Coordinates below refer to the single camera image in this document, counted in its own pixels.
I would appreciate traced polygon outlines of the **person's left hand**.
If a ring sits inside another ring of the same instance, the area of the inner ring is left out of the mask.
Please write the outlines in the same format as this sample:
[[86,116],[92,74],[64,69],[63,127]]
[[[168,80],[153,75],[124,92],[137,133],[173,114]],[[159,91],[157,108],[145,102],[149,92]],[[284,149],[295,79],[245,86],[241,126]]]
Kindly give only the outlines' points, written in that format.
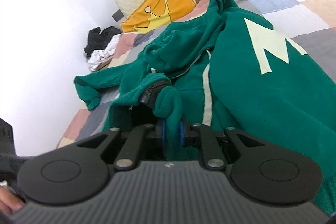
[[0,210],[6,216],[12,215],[14,211],[20,210],[25,203],[7,187],[0,188]]

